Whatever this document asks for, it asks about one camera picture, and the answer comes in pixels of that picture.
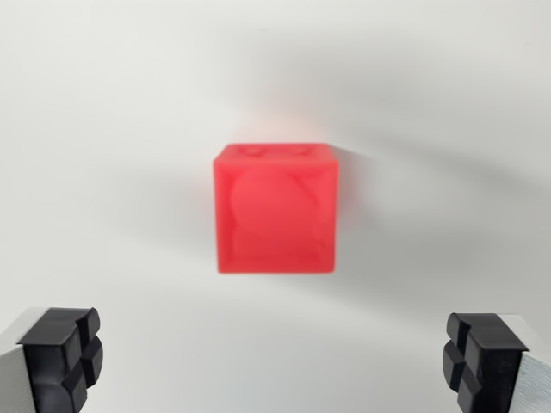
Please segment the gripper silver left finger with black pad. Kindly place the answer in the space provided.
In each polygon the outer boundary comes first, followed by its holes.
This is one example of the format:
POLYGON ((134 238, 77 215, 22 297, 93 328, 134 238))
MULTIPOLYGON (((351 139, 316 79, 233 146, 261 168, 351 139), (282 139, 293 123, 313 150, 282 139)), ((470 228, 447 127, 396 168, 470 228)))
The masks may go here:
POLYGON ((31 307, 1 333, 1 411, 79 412, 98 381, 97 309, 31 307))

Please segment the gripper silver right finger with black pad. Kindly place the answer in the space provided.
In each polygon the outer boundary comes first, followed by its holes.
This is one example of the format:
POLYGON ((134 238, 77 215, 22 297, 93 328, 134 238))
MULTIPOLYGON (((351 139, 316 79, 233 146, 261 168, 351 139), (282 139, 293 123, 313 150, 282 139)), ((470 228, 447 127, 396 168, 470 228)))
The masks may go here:
POLYGON ((449 315, 443 374, 468 413, 549 413, 550 343, 518 315, 449 315))

